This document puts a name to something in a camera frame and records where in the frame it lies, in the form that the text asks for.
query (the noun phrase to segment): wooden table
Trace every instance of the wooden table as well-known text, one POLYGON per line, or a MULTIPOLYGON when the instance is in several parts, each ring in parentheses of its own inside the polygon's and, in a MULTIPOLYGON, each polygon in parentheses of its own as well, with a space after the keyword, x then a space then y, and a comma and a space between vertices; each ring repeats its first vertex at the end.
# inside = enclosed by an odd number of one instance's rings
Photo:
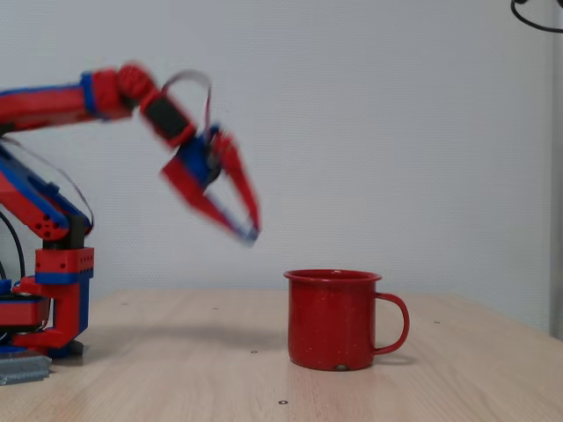
MULTIPOLYGON (((288 360, 287 292, 120 292, 93 306, 81 360, 0 387, 0 421, 563 421, 563 343, 455 297, 404 298, 402 349, 325 373, 288 360)), ((388 344, 400 317, 377 306, 388 344)))

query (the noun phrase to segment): black cable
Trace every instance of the black cable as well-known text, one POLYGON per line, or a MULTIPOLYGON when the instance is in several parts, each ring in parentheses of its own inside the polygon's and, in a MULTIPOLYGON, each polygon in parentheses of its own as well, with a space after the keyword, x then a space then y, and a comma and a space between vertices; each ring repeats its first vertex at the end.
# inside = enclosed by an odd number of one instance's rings
POLYGON ((19 275, 20 275, 20 279, 23 279, 26 276, 26 261, 24 259, 24 250, 21 248, 21 242, 19 241, 18 233, 16 233, 14 226, 11 225, 10 220, 6 218, 6 216, 4 215, 4 213, 2 213, 2 211, 0 211, 0 219, 2 219, 2 221, 6 225, 6 227, 11 233, 11 236, 14 239, 14 242, 16 243, 16 249, 18 249, 18 259, 19 259, 19 275))
POLYGON ((532 28, 539 29, 540 31, 546 31, 547 33, 563 33, 563 29, 550 28, 548 26, 542 26, 542 25, 534 24, 533 22, 529 21, 527 18, 522 16, 520 14, 520 12, 516 9, 515 0, 512 0, 512 2, 510 3, 510 10, 514 14, 514 16, 516 16, 518 18, 518 20, 520 20, 520 22, 523 22, 524 24, 531 26, 532 28))

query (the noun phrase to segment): red robotic arm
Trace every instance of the red robotic arm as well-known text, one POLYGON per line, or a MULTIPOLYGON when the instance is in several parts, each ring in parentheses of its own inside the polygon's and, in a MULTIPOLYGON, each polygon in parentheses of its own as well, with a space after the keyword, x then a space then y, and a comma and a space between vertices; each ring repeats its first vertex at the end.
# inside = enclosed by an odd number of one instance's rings
MULTIPOLYGON (((245 241, 256 240, 260 232, 258 204, 232 137, 217 127, 209 131, 211 136, 197 135, 192 118, 167 91, 158 89, 149 72, 137 63, 84 73, 77 84, 0 91, 0 136, 91 120, 130 118, 137 107, 165 144, 170 149, 178 148, 163 174, 186 202, 245 241), (249 229, 235 222, 205 194, 208 185, 222 171, 231 179, 248 209, 252 220, 249 229)), ((38 219, 45 213, 22 207, 18 195, 8 198, 0 192, 0 201, 41 238, 45 239, 46 233, 46 240, 67 234, 62 222, 49 230, 37 229, 41 224, 38 219)))
MULTIPOLYGON (((218 126, 198 134, 191 117, 139 64, 84 73, 76 84, 0 91, 0 138, 42 127, 125 119, 135 109, 175 149, 162 172, 180 196, 239 239, 254 242, 260 232, 258 204, 231 136, 218 126), (222 172, 246 204, 249 225, 237 222, 208 192, 222 172)), ((8 350, 22 347, 62 357, 88 325, 94 253, 84 247, 84 237, 92 222, 2 142, 0 203, 43 239, 33 276, 14 286, 0 280, 0 353, 7 342, 8 350), (46 328, 51 303, 53 326, 46 328)))

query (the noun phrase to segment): mug handle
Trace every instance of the mug handle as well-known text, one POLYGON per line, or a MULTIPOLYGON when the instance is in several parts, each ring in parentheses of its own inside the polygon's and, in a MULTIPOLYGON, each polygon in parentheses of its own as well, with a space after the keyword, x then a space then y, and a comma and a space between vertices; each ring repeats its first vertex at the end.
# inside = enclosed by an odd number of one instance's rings
POLYGON ((383 299, 384 301, 393 302, 401 309, 401 313, 403 314, 403 332, 401 333, 401 337, 395 343, 386 347, 374 347, 372 353, 374 356, 376 356, 378 354, 387 354, 387 353, 395 352, 405 343, 406 336, 408 336, 408 331, 411 327, 411 318, 408 315, 408 309, 406 308, 406 305, 403 302, 403 300, 396 295, 392 295, 390 293, 377 293, 377 292, 375 292, 373 295, 374 295, 374 300, 383 299))

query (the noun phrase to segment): red mug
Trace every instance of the red mug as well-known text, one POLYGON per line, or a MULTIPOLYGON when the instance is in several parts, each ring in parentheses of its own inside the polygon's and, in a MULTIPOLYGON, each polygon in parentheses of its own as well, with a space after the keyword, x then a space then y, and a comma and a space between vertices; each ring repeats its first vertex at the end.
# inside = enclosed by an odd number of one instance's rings
POLYGON ((410 318, 396 295, 376 292, 374 273, 348 270, 299 270, 289 279, 288 346, 291 361, 302 367, 345 371, 369 367, 378 354, 399 349, 410 318), (375 299, 399 306, 403 332, 394 344, 375 346, 375 299))

